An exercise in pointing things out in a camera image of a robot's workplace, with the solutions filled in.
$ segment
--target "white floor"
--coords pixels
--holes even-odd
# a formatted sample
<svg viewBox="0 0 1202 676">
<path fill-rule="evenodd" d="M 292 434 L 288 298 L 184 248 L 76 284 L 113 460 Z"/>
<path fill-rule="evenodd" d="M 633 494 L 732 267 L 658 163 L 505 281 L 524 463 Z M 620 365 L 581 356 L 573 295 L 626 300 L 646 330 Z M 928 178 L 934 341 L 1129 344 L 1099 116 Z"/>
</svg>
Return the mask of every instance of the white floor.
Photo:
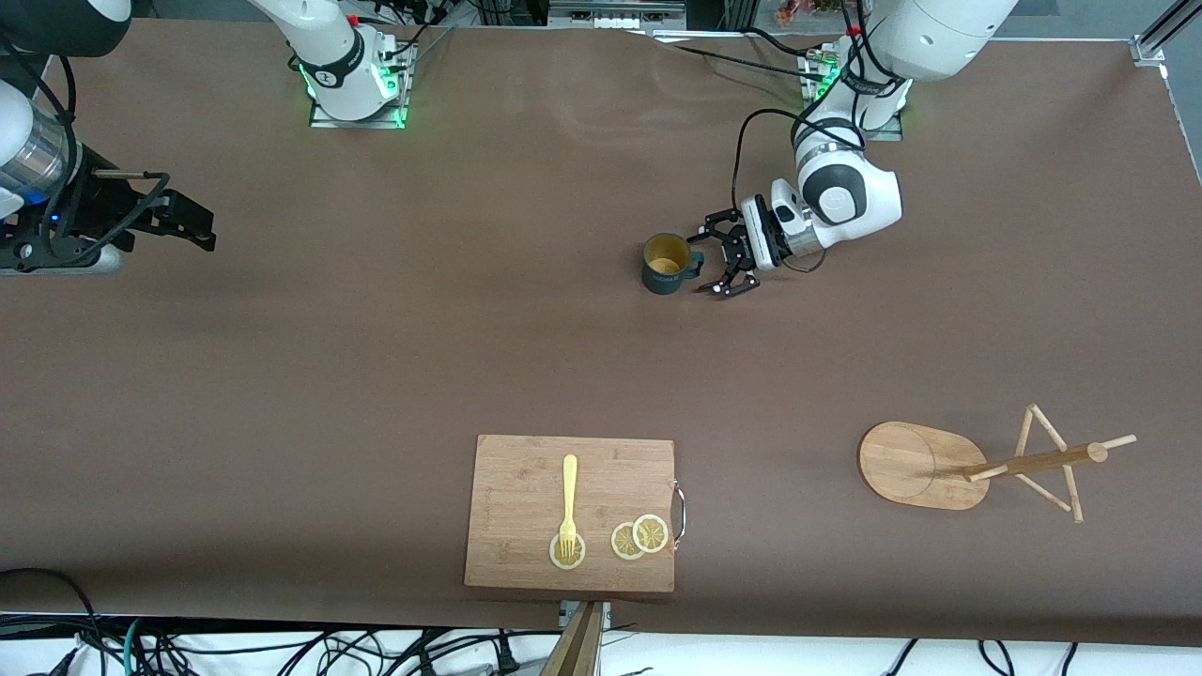
<svg viewBox="0 0 1202 676">
<path fill-rule="evenodd" d="M 460 634 L 477 634 L 465 630 Z M 194 648 L 240 648 L 293 644 L 313 638 L 314 633 L 200 635 L 179 641 Z M 346 634 L 349 640 L 358 634 Z M 386 651 L 407 646 L 417 631 L 380 634 Z M 887 672 L 905 645 L 902 639 L 805 639 L 755 636 L 691 636 L 677 634 L 613 633 L 602 650 L 602 676 L 625 676 L 651 668 L 649 676 L 880 676 Z M 28 676 L 49 671 L 73 647 L 69 639 L 0 641 L 0 676 Z M 518 662 L 545 658 L 554 636 L 529 636 L 512 640 Z M 1065 644 L 1007 642 L 1017 676 L 1058 676 L 1067 646 Z M 246 656 L 192 656 L 192 668 L 202 676 L 275 676 L 293 651 L 275 651 Z M 313 651 L 293 672 L 310 676 L 319 668 L 321 651 Z M 1001 660 L 990 647 L 995 662 Z M 364 656 L 373 672 L 379 665 Z M 492 665 L 495 657 L 490 644 L 448 656 L 435 664 L 441 676 L 454 676 L 474 668 Z M 397 672 L 405 676 L 412 665 Z M 109 674 L 121 674 L 121 665 L 109 659 Z M 95 651 L 81 652 L 71 675 L 100 672 Z M 367 668 L 341 659 L 329 676 L 363 676 Z M 1109 646 L 1085 644 L 1072 660 L 1070 675 L 1076 676 L 1196 676 L 1202 674 L 1202 648 Z M 922 640 L 910 653 L 900 676 L 992 676 L 981 660 L 975 641 Z"/>
</svg>

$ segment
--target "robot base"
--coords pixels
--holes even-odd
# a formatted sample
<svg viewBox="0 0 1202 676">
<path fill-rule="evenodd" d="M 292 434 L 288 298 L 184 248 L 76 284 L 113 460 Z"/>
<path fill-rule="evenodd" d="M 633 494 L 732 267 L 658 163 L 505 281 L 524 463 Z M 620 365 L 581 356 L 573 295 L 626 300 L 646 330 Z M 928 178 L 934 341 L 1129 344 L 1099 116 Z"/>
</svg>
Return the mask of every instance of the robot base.
<svg viewBox="0 0 1202 676">
<path fill-rule="evenodd" d="M 383 34 L 383 48 L 395 49 L 397 38 Z M 361 120 L 340 120 L 323 111 L 316 101 L 309 111 L 309 126 L 314 129 L 405 129 L 409 119 L 409 95 L 413 88 L 413 66 L 417 64 L 417 45 L 410 45 L 392 59 L 381 64 L 387 72 L 381 76 L 385 85 L 395 88 L 397 96 L 387 101 L 374 114 Z"/>
</svg>

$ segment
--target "wooden post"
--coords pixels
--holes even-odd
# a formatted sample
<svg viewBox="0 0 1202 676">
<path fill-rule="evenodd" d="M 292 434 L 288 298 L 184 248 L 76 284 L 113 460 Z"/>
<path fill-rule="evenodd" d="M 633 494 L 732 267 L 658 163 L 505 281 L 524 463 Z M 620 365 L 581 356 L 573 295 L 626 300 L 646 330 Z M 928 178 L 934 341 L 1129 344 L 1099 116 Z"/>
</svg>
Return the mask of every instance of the wooden post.
<svg viewBox="0 0 1202 676">
<path fill-rule="evenodd" d="M 1014 474 L 1033 474 L 1047 472 L 1058 467 L 1069 467 L 1091 462 L 1106 462 L 1109 451 L 1102 444 L 1082 444 L 1065 451 L 1049 451 L 1034 456 L 1018 456 L 1002 462 L 987 462 L 965 467 L 962 473 L 969 481 L 980 481 L 990 476 L 1013 476 Z"/>
</svg>

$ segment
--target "lemon slice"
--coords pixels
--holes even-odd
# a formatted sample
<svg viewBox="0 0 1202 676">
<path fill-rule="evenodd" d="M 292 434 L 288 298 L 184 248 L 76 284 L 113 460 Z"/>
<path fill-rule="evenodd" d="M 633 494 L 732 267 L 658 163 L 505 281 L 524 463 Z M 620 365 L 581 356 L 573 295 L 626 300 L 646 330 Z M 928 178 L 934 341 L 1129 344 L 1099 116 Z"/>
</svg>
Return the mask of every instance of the lemon slice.
<svg viewBox="0 0 1202 676">
<path fill-rule="evenodd" d="M 653 555 L 668 544 L 668 524 L 654 514 L 644 514 L 631 526 L 635 533 L 635 545 Z"/>
<path fill-rule="evenodd" d="M 584 538 L 581 538 L 579 533 L 576 534 L 576 547 L 572 550 L 572 556 L 565 559 L 559 558 L 559 533 L 555 533 L 555 536 L 551 539 L 547 553 L 551 555 L 551 563 L 554 563 L 557 568 L 571 570 L 584 561 Z"/>
<path fill-rule="evenodd" d="M 621 523 L 613 529 L 613 535 L 609 535 L 609 546 L 613 547 L 613 553 L 626 561 L 635 561 L 643 556 L 643 550 L 638 548 L 635 542 L 633 521 Z"/>
</svg>

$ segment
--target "yellow fork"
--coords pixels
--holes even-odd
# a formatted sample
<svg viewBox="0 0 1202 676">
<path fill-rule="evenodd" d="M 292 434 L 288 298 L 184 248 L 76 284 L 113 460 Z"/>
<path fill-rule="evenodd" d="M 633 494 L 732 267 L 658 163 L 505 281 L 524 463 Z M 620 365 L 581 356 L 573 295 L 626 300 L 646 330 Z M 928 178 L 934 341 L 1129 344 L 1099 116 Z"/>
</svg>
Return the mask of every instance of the yellow fork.
<svg viewBox="0 0 1202 676">
<path fill-rule="evenodd" d="M 576 552 L 576 456 L 564 456 L 564 521 L 559 524 L 559 559 L 571 561 Z"/>
</svg>

